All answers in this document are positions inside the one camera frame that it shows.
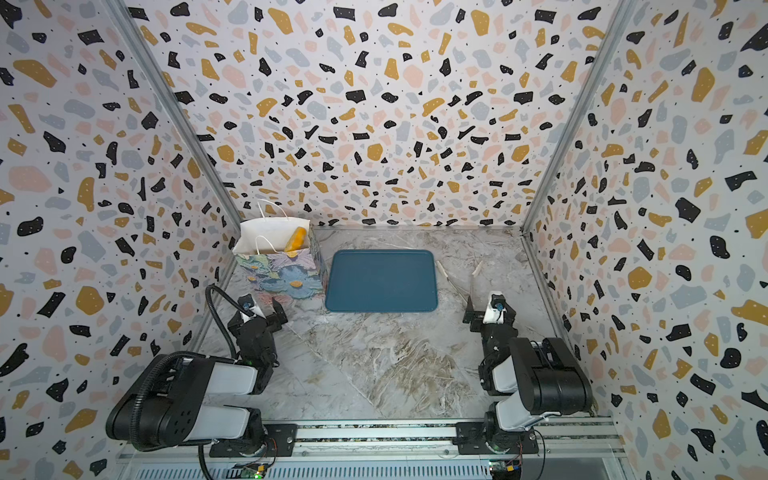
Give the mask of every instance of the electrical wire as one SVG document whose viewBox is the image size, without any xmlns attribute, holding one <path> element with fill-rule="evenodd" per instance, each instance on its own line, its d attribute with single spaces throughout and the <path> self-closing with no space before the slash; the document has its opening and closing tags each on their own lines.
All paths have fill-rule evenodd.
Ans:
<svg viewBox="0 0 768 480">
<path fill-rule="evenodd" d="M 248 465 L 245 465 L 246 468 L 250 468 L 253 465 L 259 465 L 259 462 L 261 462 L 261 459 L 264 458 L 264 456 L 266 455 L 267 451 L 269 451 L 269 449 L 270 449 L 270 447 L 267 446 L 266 442 L 262 443 L 261 446 L 263 447 L 263 449 L 261 449 L 262 452 L 261 452 L 261 455 L 259 455 L 259 458 L 257 458 L 256 460 L 253 460 Z"/>
<path fill-rule="evenodd" d="M 205 465 L 205 451 L 203 450 L 203 444 L 197 446 L 197 461 L 200 463 L 200 470 L 203 472 L 203 478 L 205 478 L 205 480 L 214 480 L 214 477 L 210 476 L 208 466 Z"/>
<path fill-rule="evenodd" d="M 153 452 L 165 447 L 165 445 L 148 447 L 141 443 L 141 439 L 139 439 L 139 419 L 141 418 L 141 410 L 144 408 L 144 401 L 147 399 L 157 376 L 159 376 L 171 362 L 186 355 L 187 352 L 172 352 L 167 354 L 154 364 L 152 370 L 150 370 L 147 376 L 144 377 L 144 381 L 141 383 L 141 386 L 139 386 L 139 390 L 134 399 L 133 408 L 131 409 L 131 421 L 128 423 L 128 437 L 131 440 L 131 445 L 139 452 Z"/>
<path fill-rule="evenodd" d="M 519 460 L 520 461 L 520 465 L 522 466 L 522 463 L 523 463 L 523 444 L 522 444 L 522 442 L 520 442 L 518 445 L 520 445 L 520 452 L 518 453 L 518 456 L 514 457 L 512 460 L 507 460 L 505 462 L 506 465 L 512 465 L 512 463 L 515 460 Z"/>
<path fill-rule="evenodd" d="M 544 360 L 547 362 L 547 366 L 550 370 L 554 370 L 554 366 L 552 365 L 552 362 L 549 361 L 549 356 L 547 355 L 547 352 L 544 350 L 544 344 L 540 343 L 538 347 L 539 352 L 541 352 L 541 356 L 544 357 Z M 560 385 L 560 382 L 555 383 L 558 386 L 558 398 L 562 399 L 564 397 L 563 395 L 563 387 Z"/>
<path fill-rule="evenodd" d="M 216 307 L 214 306 L 214 301 L 211 298 L 211 291 L 214 291 L 221 295 L 227 302 L 229 302 L 233 307 L 237 309 L 238 312 L 246 315 L 251 316 L 253 315 L 248 310 L 245 310 L 238 302 L 236 302 L 231 296 L 227 295 L 227 292 L 222 290 L 218 285 L 210 284 L 209 286 L 205 287 L 205 302 L 208 305 L 208 309 L 210 309 L 211 315 L 214 316 L 214 322 L 216 322 L 216 325 L 219 327 L 219 330 L 221 331 L 221 334 L 224 335 L 224 340 L 227 342 L 227 347 L 230 349 L 230 356 L 233 359 L 237 359 L 237 350 L 235 349 L 235 344 L 232 342 L 232 339 L 230 338 L 230 334 L 227 332 L 227 329 L 224 328 L 224 324 L 221 322 L 221 318 L 219 318 L 219 313 L 216 311 Z"/>
<path fill-rule="evenodd" d="M 538 436 L 541 437 L 541 450 L 543 451 L 543 457 L 541 458 L 541 470 L 538 472 L 538 477 L 536 477 L 536 480 L 540 480 L 541 474 L 544 473 L 544 463 L 547 461 L 547 444 L 544 441 L 544 436 L 539 432 L 537 429 L 533 429 L 534 433 L 538 433 Z"/>
<path fill-rule="evenodd" d="M 275 465 L 275 462 L 277 462 L 277 442 L 275 441 L 275 439 L 272 439 L 272 438 L 270 438 L 270 440 L 272 440 L 272 444 L 275 445 L 275 456 L 272 458 L 272 463 L 270 463 L 270 465 L 266 467 L 267 470 L 269 470 L 269 468 L 272 465 Z"/>
</svg>

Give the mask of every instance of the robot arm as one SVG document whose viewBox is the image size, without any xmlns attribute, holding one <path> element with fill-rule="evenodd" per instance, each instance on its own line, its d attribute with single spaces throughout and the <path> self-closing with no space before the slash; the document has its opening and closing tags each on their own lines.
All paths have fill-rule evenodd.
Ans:
<svg viewBox="0 0 768 480">
<path fill-rule="evenodd" d="M 511 393 L 495 405 L 496 425 L 514 432 L 552 415 L 588 412 L 592 389 L 563 339 L 509 340 L 510 356 L 493 369 L 495 388 Z"/>
<path fill-rule="evenodd" d="M 210 292 L 217 291 L 237 308 L 224 329 Z M 206 298 L 216 324 L 230 346 L 232 359 L 193 352 L 157 355 L 107 418 L 107 435 L 129 441 L 146 452 L 176 445 L 202 445 L 225 439 L 231 451 L 249 455 L 264 444 L 265 431 L 257 409 L 203 405 L 206 395 L 257 395 L 280 365 L 273 333 L 288 321 L 273 299 L 274 313 L 263 315 L 250 295 L 238 302 L 214 285 Z"/>
<path fill-rule="evenodd" d="M 192 352 L 158 355 L 107 418 L 111 439 L 130 441 L 139 451 L 238 439 L 253 412 L 205 406 L 205 395 L 250 394 L 258 372 L 231 359 Z"/>
</svg>

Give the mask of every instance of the mounting plate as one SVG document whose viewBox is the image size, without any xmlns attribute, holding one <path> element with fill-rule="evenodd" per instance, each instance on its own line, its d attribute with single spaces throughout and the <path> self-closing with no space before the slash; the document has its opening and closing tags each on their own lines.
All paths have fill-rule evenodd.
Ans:
<svg viewBox="0 0 768 480">
<path fill-rule="evenodd" d="M 510 449 L 511 454 L 519 451 L 522 443 L 524 455 L 536 455 L 538 453 L 538 442 L 536 438 L 531 439 L 530 432 L 507 432 L 510 437 L 517 437 L 515 447 Z M 488 453 L 498 453 L 491 450 L 485 443 L 485 434 L 483 432 L 482 422 L 459 422 L 456 424 L 456 439 L 454 443 L 458 446 L 460 455 L 487 455 Z"/>
<path fill-rule="evenodd" d="M 264 426 L 266 429 L 266 453 L 264 458 L 290 457 L 293 454 L 293 446 L 296 444 L 295 423 L 270 423 Z M 229 445 L 227 440 L 214 443 L 210 447 L 211 458 L 244 458 Z"/>
</svg>

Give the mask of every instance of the yellow object in bag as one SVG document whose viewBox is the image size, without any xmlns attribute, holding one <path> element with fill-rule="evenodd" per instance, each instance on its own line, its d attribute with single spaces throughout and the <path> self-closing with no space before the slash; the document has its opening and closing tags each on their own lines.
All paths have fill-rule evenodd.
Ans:
<svg viewBox="0 0 768 480">
<path fill-rule="evenodd" d="M 301 246 L 304 245 L 305 239 L 306 229 L 304 227 L 297 227 L 293 232 L 293 235 L 290 236 L 290 239 L 288 240 L 288 243 L 286 244 L 283 252 L 293 252 L 294 250 L 300 249 Z"/>
</svg>

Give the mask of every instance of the patterned wall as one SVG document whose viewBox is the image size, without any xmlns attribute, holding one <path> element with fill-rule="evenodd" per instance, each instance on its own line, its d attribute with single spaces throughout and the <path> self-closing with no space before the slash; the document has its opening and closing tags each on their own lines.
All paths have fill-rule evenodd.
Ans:
<svg viewBox="0 0 768 480">
<path fill-rule="evenodd" d="M 638 478 L 768 478 L 766 22 L 638 2 L 531 235 Z"/>
<path fill-rule="evenodd" d="M 339 225 L 520 223 L 614 4 L 128 3 L 243 218 Z"/>
<path fill-rule="evenodd" d="M 233 235 L 101 4 L 0 0 L 0 478 L 110 478 L 104 422 Z"/>
</svg>

